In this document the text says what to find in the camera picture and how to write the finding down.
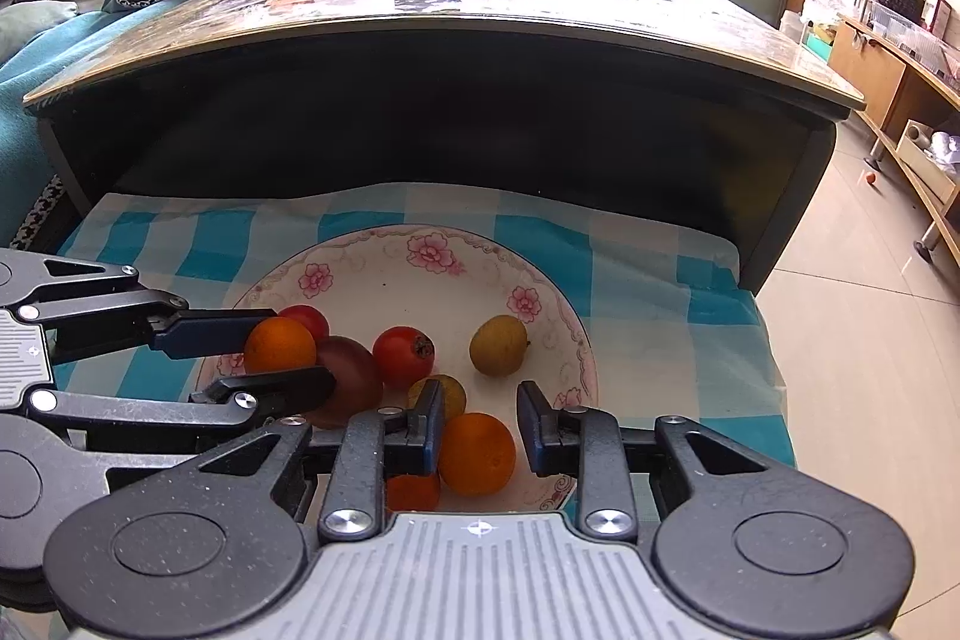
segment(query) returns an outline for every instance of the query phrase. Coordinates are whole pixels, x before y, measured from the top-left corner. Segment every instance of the pink flower pattern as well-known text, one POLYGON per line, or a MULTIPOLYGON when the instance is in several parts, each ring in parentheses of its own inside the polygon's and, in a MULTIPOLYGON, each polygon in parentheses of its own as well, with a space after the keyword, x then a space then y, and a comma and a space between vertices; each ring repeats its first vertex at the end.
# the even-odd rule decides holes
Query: pink flower pattern
POLYGON ((232 353, 228 356, 221 356, 217 360, 217 371, 220 377, 229 378, 233 375, 243 374, 243 354, 232 353))
POLYGON ((299 286, 307 299, 329 290, 332 285, 333 273, 326 263, 307 263, 304 275, 299 279, 299 286))
POLYGON ((544 306, 539 303, 539 293, 531 287, 517 286, 507 299, 507 307, 524 323, 533 323, 544 306))
POLYGON ((553 407, 554 410, 560 410, 560 408, 571 408, 582 403, 584 403, 584 397, 580 394, 580 389, 570 389, 557 394, 557 398, 553 400, 553 407))
POLYGON ((464 265, 453 255, 453 251, 446 246, 446 237, 440 233, 414 236, 407 239, 407 263, 419 266, 434 274, 444 272, 458 277, 463 274, 464 265))

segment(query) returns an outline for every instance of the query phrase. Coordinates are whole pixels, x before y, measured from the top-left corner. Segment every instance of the red fruit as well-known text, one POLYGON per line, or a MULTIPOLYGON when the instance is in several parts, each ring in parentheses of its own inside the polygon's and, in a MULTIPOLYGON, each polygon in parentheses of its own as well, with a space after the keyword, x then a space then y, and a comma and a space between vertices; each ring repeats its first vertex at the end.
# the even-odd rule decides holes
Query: red fruit
POLYGON ((354 413, 380 406, 380 372, 363 345, 346 336, 329 336, 317 345, 317 363, 330 370, 337 384, 322 408, 304 413, 304 418, 314 426, 346 426, 354 413))
POLYGON ((319 310, 314 310, 309 304, 294 304, 283 310, 278 315, 296 320, 301 325, 306 326, 313 336, 313 340, 320 344, 325 338, 330 336, 330 324, 319 310))
POLYGON ((433 371, 433 342, 412 326, 387 329, 373 343, 373 360, 385 386, 405 391, 433 371))

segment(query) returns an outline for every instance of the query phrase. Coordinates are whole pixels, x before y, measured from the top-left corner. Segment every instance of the tile floor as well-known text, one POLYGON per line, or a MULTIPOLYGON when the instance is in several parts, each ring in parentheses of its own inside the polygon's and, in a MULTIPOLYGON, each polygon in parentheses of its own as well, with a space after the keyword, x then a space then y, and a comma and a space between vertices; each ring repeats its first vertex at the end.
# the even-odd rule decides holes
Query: tile floor
POLYGON ((760 292, 798 466, 889 512, 917 574, 899 640, 960 636, 960 271, 893 161, 874 186, 859 119, 760 292))

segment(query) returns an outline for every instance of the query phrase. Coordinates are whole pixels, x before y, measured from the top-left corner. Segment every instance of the cabinet drawer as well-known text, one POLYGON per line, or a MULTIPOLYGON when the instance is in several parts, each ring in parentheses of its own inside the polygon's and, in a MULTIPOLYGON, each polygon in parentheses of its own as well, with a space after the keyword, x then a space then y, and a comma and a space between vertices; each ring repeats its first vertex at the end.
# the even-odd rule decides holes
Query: cabinet drawer
POLYGON ((854 33, 852 25, 840 25, 829 65, 862 92, 867 100, 867 114, 882 127, 904 78, 906 63, 882 44, 869 44, 862 38, 860 49, 855 49, 854 33))

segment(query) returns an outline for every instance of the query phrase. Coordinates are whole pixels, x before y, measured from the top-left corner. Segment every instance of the table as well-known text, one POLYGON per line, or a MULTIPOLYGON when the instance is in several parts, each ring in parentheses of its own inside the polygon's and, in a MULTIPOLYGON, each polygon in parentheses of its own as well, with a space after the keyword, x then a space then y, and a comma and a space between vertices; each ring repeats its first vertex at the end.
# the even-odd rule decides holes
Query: table
POLYGON ((727 0, 190 0, 25 102, 82 214, 469 185, 728 239, 753 292, 865 106, 727 0))

